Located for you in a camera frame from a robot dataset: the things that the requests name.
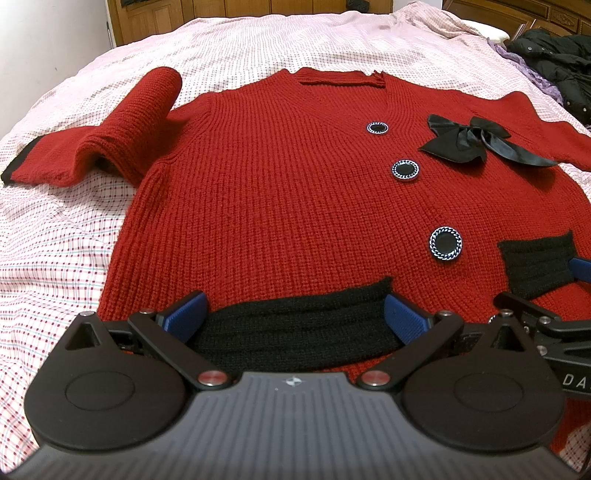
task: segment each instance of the black jacket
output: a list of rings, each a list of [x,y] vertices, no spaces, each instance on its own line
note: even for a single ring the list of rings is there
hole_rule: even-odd
[[[581,123],[591,124],[591,35],[551,37],[539,28],[525,32],[507,50],[554,83],[564,108]]]

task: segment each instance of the black satin bow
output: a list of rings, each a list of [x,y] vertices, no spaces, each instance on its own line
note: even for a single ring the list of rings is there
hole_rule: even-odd
[[[468,163],[476,158],[486,160],[486,148],[497,155],[525,165],[551,167],[553,160],[539,157],[505,138],[511,134],[485,118],[473,116],[470,125],[461,125],[439,115],[429,115],[429,128],[437,135],[419,150],[455,163]]]

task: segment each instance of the blue gripper pad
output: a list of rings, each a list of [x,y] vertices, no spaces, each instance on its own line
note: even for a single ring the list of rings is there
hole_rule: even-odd
[[[591,283],[591,260],[575,257],[569,262],[569,270],[577,280]]]
[[[419,315],[393,295],[384,301],[384,319],[386,324],[407,345],[429,330],[429,319]]]
[[[199,330],[207,316],[207,296],[194,291],[156,315],[158,325],[183,343]]]

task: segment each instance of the pink checkered bedsheet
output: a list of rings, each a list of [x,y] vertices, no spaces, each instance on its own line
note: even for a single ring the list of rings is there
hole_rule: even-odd
[[[0,171],[33,138],[98,125],[149,70],[183,77],[175,106],[280,69],[385,71],[438,89],[496,99],[525,92],[540,117],[586,132],[551,98],[453,15],[420,2],[392,15],[299,15],[194,20],[173,33],[116,48],[46,93],[0,141]],[[591,199],[591,175],[564,170]],[[27,386],[77,312],[97,307],[134,189],[94,171],[79,185],[0,187],[0,469],[36,448],[23,411]],[[578,466],[588,429],[563,456]]]

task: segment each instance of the black knit band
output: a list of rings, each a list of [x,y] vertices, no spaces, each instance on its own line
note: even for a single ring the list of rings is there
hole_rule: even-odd
[[[232,305],[212,313],[189,345],[232,374],[319,370],[385,355],[401,346],[384,321],[391,283]]]
[[[573,233],[499,242],[511,293],[531,300],[574,282],[569,261],[577,256]]]

